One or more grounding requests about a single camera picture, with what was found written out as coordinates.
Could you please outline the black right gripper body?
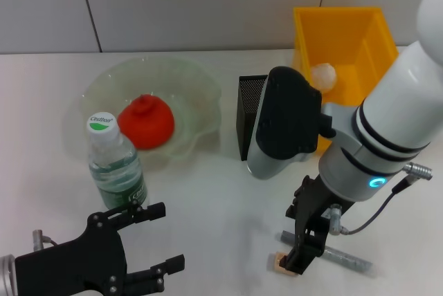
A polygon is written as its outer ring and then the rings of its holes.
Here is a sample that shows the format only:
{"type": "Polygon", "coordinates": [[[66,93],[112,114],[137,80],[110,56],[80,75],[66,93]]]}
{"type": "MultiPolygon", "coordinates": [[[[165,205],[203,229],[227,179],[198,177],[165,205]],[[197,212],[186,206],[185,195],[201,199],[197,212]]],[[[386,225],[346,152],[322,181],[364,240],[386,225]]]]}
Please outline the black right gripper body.
{"type": "Polygon", "coordinates": [[[286,217],[295,221],[295,231],[328,231],[329,219],[323,214],[333,204],[339,205],[343,214],[350,208],[350,201],[335,195],[320,176],[312,179],[306,175],[301,186],[294,192],[286,217]]]}

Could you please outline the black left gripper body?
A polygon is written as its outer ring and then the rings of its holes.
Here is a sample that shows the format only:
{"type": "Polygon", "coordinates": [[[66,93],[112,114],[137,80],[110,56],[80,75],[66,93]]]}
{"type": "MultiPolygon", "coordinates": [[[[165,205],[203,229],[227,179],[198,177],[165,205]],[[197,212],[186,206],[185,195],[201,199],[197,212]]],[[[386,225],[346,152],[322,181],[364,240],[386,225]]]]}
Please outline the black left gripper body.
{"type": "Polygon", "coordinates": [[[121,295],[127,262],[117,229],[96,212],[78,238],[17,257],[15,271],[19,295],[121,295]]]}

